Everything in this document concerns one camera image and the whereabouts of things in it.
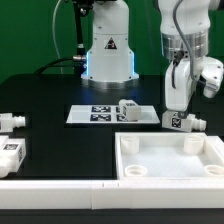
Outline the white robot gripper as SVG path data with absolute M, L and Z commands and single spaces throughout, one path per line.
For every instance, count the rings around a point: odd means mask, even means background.
M 196 89 L 196 83 L 190 76 L 190 61 L 182 59 L 175 66 L 171 63 L 165 74 L 165 104 L 171 111 L 179 111 L 178 117 L 185 119 L 190 99 Z

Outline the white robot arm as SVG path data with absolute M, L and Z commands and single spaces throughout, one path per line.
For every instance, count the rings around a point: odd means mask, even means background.
M 171 61 L 165 75 L 165 103 L 169 111 L 187 111 L 207 60 L 210 0 L 156 0 L 161 13 L 163 55 Z M 134 52 L 128 43 L 129 8 L 124 0 L 93 0 L 93 42 L 87 68 L 81 75 L 87 85 L 102 89 L 134 84 Z

